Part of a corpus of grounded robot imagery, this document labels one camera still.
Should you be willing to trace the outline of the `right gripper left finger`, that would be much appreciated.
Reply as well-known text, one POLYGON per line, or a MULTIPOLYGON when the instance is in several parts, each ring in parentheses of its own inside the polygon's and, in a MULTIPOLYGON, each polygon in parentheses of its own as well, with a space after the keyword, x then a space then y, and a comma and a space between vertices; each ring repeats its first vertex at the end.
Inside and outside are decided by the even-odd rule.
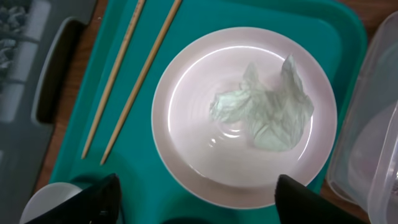
POLYGON ((26 223, 121 223, 121 183, 110 174, 26 223))

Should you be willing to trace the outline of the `white cup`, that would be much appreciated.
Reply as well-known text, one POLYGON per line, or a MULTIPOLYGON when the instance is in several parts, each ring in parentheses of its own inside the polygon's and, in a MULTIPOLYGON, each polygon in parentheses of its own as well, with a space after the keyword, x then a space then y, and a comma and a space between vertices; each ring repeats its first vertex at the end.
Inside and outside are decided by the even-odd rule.
POLYGON ((82 191, 66 182, 48 184, 37 191, 26 204, 19 223, 27 223, 43 215, 82 191))

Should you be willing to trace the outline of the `white napkin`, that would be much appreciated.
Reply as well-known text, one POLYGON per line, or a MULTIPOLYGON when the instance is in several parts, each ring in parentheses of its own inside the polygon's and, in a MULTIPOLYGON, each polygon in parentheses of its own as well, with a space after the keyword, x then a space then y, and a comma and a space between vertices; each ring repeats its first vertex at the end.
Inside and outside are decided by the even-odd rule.
POLYGON ((314 105, 304 92, 293 55, 283 62, 281 84, 271 90, 259 81, 257 68, 250 63, 239 88, 218 93, 210 106, 210 117, 226 124, 242 121, 256 147, 289 151, 301 140, 314 105))

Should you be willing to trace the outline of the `wooden chopstick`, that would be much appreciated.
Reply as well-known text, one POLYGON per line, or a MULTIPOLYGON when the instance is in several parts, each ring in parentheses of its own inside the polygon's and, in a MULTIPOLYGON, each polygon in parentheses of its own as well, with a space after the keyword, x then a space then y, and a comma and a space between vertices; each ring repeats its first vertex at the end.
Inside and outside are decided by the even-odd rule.
POLYGON ((105 164, 105 162, 106 162, 106 160, 107 160, 107 158, 108 158, 108 156, 109 156, 109 154, 110 154, 110 152, 111 152, 111 150, 112 150, 112 148, 114 146, 114 143, 116 142, 117 137, 118 137, 120 131, 123 128, 125 120, 127 119, 127 116, 128 116, 128 114, 129 114, 129 112, 130 112, 130 110, 131 110, 131 108, 132 108, 132 106, 134 104, 134 101, 135 101, 135 99, 136 99, 136 97, 138 95, 138 92, 141 89, 142 84, 144 83, 144 80, 145 80, 145 78, 147 76, 147 73, 150 70, 150 67, 152 66, 152 63, 153 63, 153 61, 155 59, 155 56, 157 55, 157 53, 159 51, 159 48, 160 48, 160 46, 161 46, 161 44, 163 42, 163 39, 166 36, 167 31, 168 31, 168 29, 169 29, 169 27, 170 27, 175 15, 176 15, 181 3, 182 3, 182 0, 175 0, 174 3, 172 4, 172 7, 170 8, 170 11, 169 11, 167 17, 165 18, 165 21, 164 21, 164 23, 162 25, 162 28, 159 31, 159 34, 158 34, 158 36, 157 36, 157 38, 156 38, 156 40, 155 40, 155 42, 154 42, 154 44, 153 44, 153 46, 151 48, 151 51, 150 51, 150 53, 149 53, 149 55, 148 55, 148 57, 147 57, 147 59, 145 61, 145 64, 143 65, 143 67, 141 69, 141 72, 140 72, 140 74, 139 74, 139 76, 138 76, 138 78, 136 80, 136 83, 135 83, 135 85, 134 85, 134 87, 133 87, 133 89, 131 91, 131 94, 129 95, 129 98, 127 99, 127 102, 124 105, 124 108, 123 108, 123 110, 121 112, 121 115, 120 115, 120 117, 118 119, 118 122, 116 123, 114 131, 113 131, 113 133, 112 133, 112 135, 111 135, 111 137, 109 139, 108 145, 106 146, 105 152, 104 152, 104 154, 102 156, 102 159, 100 161, 100 165, 101 166, 103 164, 105 164))
POLYGON ((116 59, 113 63, 113 67, 111 69, 111 72, 109 74, 108 80, 106 82, 105 88, 103 90, 103 93, 101 95, 101 99, 99 101, 98 107, 96 109, 95 117, 93 118, 93 122, 90 127, 90 131, 88 133, 87 139, 85 141, 85 145, 83 148, 83 152, 81 155, 81 159, 84 159, 90 149, 91 142, 93 141, 93 138, 95 136, 97 127, 99 125, 100 119, 103 115, 103 111, 105 109, 105 106, 107 104, 108 98, 110 96, 112 87, 114 85, 114 82, 116 80, 117 74, 119 72, 119 68, 121 66, 121 63, 123 61, 124 55, 126 53, 126 50, 128 48, 130 39, 132 37, 132 34, 134 33, 134 29, 137 25, 137 22, 139 20, 139 17, 141 15, 141 12, 144 8, 146 0, 138 0, 137 4, 135 6, 134 12, 131 16, 131 19, 129 21, 128 27, 126 29, 125 35, 123 37, 123 40, 121 42, 120 48, 118 50, 118 54, 116 56, 116 59))

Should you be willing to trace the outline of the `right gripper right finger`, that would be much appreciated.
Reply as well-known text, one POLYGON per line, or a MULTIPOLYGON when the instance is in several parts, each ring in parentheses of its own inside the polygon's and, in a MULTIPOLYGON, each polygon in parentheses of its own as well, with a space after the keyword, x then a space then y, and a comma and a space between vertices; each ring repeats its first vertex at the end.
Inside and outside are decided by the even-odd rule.
POLYGON ((277 180, 274 197, 281 224, 364 224, 285 174, 277 180))

